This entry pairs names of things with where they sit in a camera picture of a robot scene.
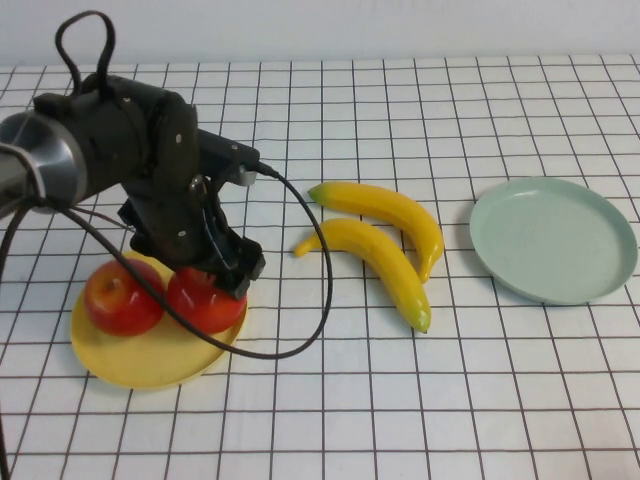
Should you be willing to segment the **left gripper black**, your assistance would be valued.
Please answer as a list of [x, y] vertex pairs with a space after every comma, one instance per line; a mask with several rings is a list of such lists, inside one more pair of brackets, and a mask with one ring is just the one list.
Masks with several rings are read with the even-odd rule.
[[262, 246], [247, 237], [230, 237], [212, 174], [221, 171], [205, 152], [211, 135], [198, 127], [196, 108], [161, 90], [149, 118], [149, 184], [144, 225], [126, 200], [118, 210], [132, 232], [133, 250], [148, 250], [167, 266], [192, 267], [215, 274], [216, 287], [234, 299], [244, 297], [265, 268]]

